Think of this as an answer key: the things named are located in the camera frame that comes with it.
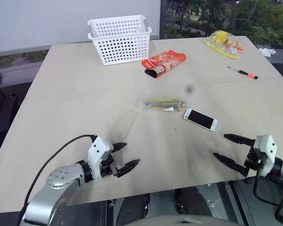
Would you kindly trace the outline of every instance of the white plastic basket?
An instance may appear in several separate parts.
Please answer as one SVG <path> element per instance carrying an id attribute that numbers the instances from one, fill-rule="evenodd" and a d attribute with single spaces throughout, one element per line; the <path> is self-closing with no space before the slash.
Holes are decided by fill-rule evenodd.
<path id="1" fill-rule="evenodd" d="M 149 58 L 152 29 L 145 29 L 143 15 L 89 20 L 91 39 L 104 65 L 115 65 Z"/>

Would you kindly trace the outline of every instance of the window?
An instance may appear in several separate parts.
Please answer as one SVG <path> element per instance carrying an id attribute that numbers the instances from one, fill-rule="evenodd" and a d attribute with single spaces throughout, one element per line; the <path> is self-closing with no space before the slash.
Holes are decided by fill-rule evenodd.
<path id="1" fill-rule="evenodd" d="M 46 57 L 47 53 L 48 50 L 42 50 L 29 53 L 12 54 L 8 56 L 0 56 L 0 69 L 41 62 Z"/>
<path id="2" fill-rule="evenodd" d="M 283 48 L 283 0 L 167 0 L 165 38 L 246 35 L 257 47 Z"/>

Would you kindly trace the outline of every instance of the yellow plastic stick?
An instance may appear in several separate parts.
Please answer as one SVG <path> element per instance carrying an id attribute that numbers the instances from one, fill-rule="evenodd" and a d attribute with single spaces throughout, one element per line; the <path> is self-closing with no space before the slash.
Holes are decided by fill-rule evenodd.
<path id="1" fill-rule="evenodd" d="M 229 54 L 229 53 L 225 53 L 224 51 L 220 50 L 219 48 L 217 48 L 216 46 L 210 44 L 208 41 L 204 41 L 204 43 L 206 43 L 208 46 L 210 46 L 212 49 L 216 50 L 217 52 L 223 54 L 223 55 L 226 55 L 230 58 L 233 58 L 233 59 L 236 59 L 236 60 L 240 60 L 239 57 L 237 56 L 233 56 L 232 54 Z"/>

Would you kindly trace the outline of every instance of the yellow toy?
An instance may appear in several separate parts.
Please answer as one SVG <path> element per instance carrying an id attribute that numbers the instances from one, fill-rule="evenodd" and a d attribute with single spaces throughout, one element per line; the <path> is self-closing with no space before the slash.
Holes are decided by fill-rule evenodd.
<path id="1" fill-rule="evenodd" d="M 213 36 L 213 41 L 219 45 L 222 45 L 227 40 L 227 32 L 219 31 Z"/>

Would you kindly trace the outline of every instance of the orange screwdriver handle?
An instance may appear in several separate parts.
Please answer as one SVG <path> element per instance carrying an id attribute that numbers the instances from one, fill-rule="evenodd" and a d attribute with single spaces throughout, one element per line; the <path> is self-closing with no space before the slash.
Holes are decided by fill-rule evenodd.
<path id="1" fill-rule="evenodd" d="M 258 76 L 255 76 L 254 74 L 251 74 L 251 73 L 248 73 L 247 76 L 249 76 L 249 77 L 251 77 L 253 79 L 257 79 L 258 78 Z"/>

